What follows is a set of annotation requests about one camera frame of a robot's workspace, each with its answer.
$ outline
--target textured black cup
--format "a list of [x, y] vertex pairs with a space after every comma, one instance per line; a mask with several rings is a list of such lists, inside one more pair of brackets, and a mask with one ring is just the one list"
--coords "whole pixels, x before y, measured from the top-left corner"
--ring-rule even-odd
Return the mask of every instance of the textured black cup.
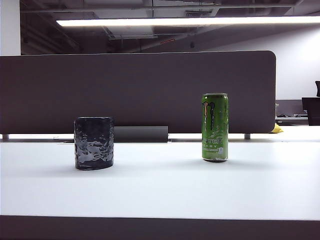
[[74, 121], [75, 167], [96, 170], [114, 164], [114, 119], [78, 117]]

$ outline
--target black chair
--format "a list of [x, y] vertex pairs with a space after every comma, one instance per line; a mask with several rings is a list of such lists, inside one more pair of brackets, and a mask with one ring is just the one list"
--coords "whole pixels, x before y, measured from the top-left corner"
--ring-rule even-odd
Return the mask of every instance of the black chair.
[[320, 81], [315, 81], [315, 85], [316, 85], [316, 88], [317, 88], [317, 93], [316, 93], [316, 96], [317, 97], [320, 97]]
[[320, 98], [310, 101], [307, 106], [309, 126], [320, 126]]

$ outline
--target ceiling light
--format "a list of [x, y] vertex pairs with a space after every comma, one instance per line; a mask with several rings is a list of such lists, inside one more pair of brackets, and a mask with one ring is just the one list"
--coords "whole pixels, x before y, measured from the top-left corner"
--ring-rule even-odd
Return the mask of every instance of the ceiling light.
[[63, 27], [141, 27], [141, 26], [210, 26], [233, 24], [311, 24], [320, 23], [320, 16], [258, 16], [203, 18], [128, 18], [57, 20]]

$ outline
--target monster energy can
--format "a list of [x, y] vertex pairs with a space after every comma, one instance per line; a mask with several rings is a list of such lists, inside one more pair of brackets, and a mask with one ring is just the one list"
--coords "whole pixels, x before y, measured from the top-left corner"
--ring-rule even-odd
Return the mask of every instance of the monster energy can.
[[224, 162], [228, 158], [228, 95], [206, 93], [201, 102], [202, 158]]

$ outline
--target ceiling beam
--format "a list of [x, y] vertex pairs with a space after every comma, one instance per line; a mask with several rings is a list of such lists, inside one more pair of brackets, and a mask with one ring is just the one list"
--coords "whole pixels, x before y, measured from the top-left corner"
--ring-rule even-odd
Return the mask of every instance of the ceiling beam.
[[[203, 10], [212, 9], [242, 9], [242, 8], [292, 8], [295, 4], [206, 4], [201, 5]], [[95, 11], [106, 11], [106, 10], [168, 10], [168, 9], [199, 9], [199, 5], [178, 5], [178, 6], [100, 6], [100, 7], [85, 7], [85, 8], [40, 8], [40, 9], [21, 9], [21, 13], [76, 13], [76, 12], [95, 12]]]

